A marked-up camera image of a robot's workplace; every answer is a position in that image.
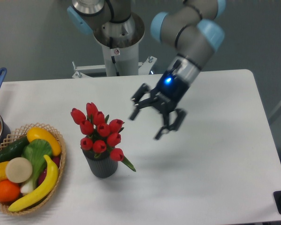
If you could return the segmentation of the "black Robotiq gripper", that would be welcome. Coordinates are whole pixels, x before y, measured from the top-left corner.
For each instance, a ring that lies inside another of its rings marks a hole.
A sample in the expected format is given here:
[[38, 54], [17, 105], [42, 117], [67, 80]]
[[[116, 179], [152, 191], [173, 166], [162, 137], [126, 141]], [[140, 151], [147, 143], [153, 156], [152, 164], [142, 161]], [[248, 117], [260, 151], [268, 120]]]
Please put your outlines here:
[[[163, 116], [163, 126], [155, 135], [155, 140], [159, 140], [163, 134], [170, 131], [178, 131], [187, 113], [184, 109], [176, 109], [176, 107], [188, 89], [188, 83], [181, 77], [166, 71], [152, 90], [146, 83], [143, 83], [134, 93], [131, 97], [134, 110], [129, 119], [134, 120], [142, 108], [151, 106]], [[141, 100], [146, 94], [148, 94], [148, 98]], [[176, 118], [170, 124], [172, 111], [176, 113]]]

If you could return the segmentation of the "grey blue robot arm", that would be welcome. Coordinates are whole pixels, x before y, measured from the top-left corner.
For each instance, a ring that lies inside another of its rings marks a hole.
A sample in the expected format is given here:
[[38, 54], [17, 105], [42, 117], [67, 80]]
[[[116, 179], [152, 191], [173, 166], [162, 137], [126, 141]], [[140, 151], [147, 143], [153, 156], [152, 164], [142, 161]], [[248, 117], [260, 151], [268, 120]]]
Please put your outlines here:
[[[178, 12], [160, 12], [153, 18], [151, 36], [177, 54], [153, 89], [143, 84], [132, 96], [130, 119], [142, 108], [155, 108], [163, 116], [156, 139], [182, 124], [186, 112], [177, 105], [224, 40], [225, 33], [214, 20], [225, 7], [223, 0], [185, 0]], [[81, 33], [93, 34], [101, 45], [108, 76], [139, 73], [139, 42], [145, 27], [129, 0], [74, 0], [67, 13]]]

